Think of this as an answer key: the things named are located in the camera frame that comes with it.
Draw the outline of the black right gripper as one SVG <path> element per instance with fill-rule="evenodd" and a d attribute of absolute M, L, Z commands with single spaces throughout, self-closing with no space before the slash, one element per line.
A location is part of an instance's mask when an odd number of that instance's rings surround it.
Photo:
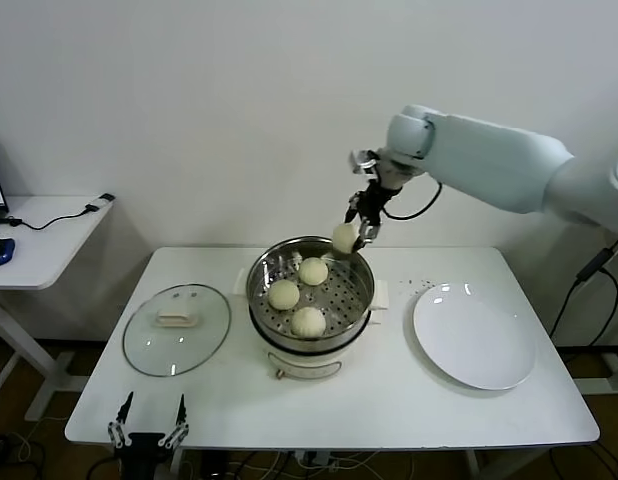
<path fill-rule="evenodd" d="M 348 201 L 344 222 L 354 222 L 359 217 L 362 222 L 358 229 L 358 236 L 353 243 L 353 250 L 361 250 L 373 243 L 378 236 L 380 226 L 380 214 L 387 202 L 395 196 L 393 189 L 383 187 L 378 180 L 368 181 L 364 191 L 356 192 Z"/>

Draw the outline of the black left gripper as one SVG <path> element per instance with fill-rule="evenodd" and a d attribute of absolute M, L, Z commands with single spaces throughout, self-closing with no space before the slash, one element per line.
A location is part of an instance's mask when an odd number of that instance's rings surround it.
<path fill-rule="evenodd" d="M 115 457 L 121 462 L 121 479 L 153 480 L 157 467 L 171 459 L 169 449 L 178 448 L 189 433 L 185 395 L 180 396 L 175 426 L 165 436 L 162 433 L 127 433 L 125 425 L 133 395 L 133 392 L 128 394 L 115 419 L 108 423 L 107 431 L 115 447 Z"/>

